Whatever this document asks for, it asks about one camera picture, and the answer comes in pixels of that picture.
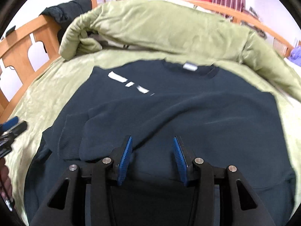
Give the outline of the person's hand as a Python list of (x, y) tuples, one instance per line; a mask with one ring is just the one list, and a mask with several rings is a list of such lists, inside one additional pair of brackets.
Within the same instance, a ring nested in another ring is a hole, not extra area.
[(1, 196), (3, 198), (11, 198), (12, 197), (12, 184), (11, 179), (9, 177), (9, 169), (6, 165), (6, 161), (4, 158), (0, 160), (0, 169), (1, 169)]

